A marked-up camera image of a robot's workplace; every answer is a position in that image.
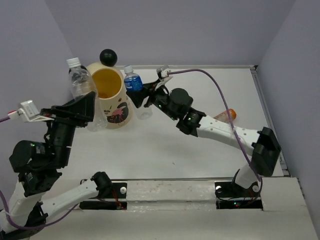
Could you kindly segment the clear bottle blue label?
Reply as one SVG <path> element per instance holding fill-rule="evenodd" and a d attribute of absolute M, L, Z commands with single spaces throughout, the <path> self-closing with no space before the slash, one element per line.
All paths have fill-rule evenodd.
<path fill-rule="evenodd" d="M 151 107 L 144 107 L 147 99 L 144 96 L 144 86 L 141 77 L 134 73 L 133 67 L 127 65 L 124 67 L 124 85 L 126 88 L 126 93 L 131 99 L 135 114 L 139 120 L 147 120 L 152 116 Z"/>

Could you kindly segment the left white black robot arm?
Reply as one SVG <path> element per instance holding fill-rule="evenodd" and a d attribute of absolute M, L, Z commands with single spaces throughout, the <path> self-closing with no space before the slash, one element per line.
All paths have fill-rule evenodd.
<path fill-rule="evenodd" d="M 0 237 L 3 240 L 29 238 L 55 223 L 59 214 L 67 215 L 80 202 L 110 194 L 113 184 L 105 172 L 97 172 L 77 187 L 50 200 L 42 197 L 61 177 L 72 149 L 76 128 L 84 128 L 95 114 L 96 94 L 91 91 L 63 104 L 37 109 L 33 101 L 22 102 L 8 118 L 24 122 L 45 122 L 44 142 L 19 141 L 9 157 L 18 174 L 10 200 L 0 212 Z"/>

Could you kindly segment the clear bottle white cap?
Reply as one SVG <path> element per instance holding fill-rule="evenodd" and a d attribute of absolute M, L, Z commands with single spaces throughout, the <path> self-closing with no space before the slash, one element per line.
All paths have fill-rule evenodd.
<path fill-rule="evenodd" d="M 94 118 L 93 122 L 88 123 L 88 130 L 98 132 L 105 130 L 108 125 L 107 117 L 103 113 L 101 102 L 98 96 L 98 90 L 92 75 L 87 68 L 81 64 L 78 57 L 66 60 L 69 71 L 71 93 L 73 98 L 82 97 L 90 92 L 95 92 Z"/>

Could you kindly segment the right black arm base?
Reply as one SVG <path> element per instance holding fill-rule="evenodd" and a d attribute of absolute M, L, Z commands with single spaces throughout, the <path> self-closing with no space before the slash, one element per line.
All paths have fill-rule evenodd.
<path fill-rule="evenodd" d="M 215 182 L 216 207 L 218 210 L 263 209 L 260 187 L 254 182 L 248 189 L 231 181 Z"/>

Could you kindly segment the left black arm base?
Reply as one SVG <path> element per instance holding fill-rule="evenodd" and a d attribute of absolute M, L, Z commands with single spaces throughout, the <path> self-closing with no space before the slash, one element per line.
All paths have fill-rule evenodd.
<path fill-rule="evenodd" d="M 128 205 L 128 183 L 126 181 L 113 181 L 112 184 L 113 190 L 111 190 L 107 195 L 84 200 L 78 205 L 78 208 L 81 210 L 126 210 Z"/>

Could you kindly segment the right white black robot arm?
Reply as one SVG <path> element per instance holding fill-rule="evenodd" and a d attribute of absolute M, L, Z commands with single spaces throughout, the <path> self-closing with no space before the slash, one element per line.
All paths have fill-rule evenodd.
<path fill-rule="evenodd" d="M 165 86 L 146 83 L 141 90 L 127 90 L 127 95 L 137 108 L 154 105 L 172 120 L 184 134 L 211 139 L 241 150 L 251 157 L 239 169 L 230 183 L 235 196 L 242 196 L 262 177 L 271 177 L 281 153 L 281 146 L 269 127 L 261 130 L 237 127 L 214 119 L 192 107 L 193 98 L 183 88 L 168 91 Z"/>

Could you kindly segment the small orange juice bottle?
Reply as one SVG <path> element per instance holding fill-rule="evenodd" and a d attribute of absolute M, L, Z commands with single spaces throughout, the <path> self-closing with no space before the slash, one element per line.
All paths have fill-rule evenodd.
<path fill-rule="evenodd" d="M 107 99 L 108 98 L 108 94 L 104 93 L 104 92 L 99 92 L 98 93 L 98 97 L 102 98 L 102 99 Z"/>

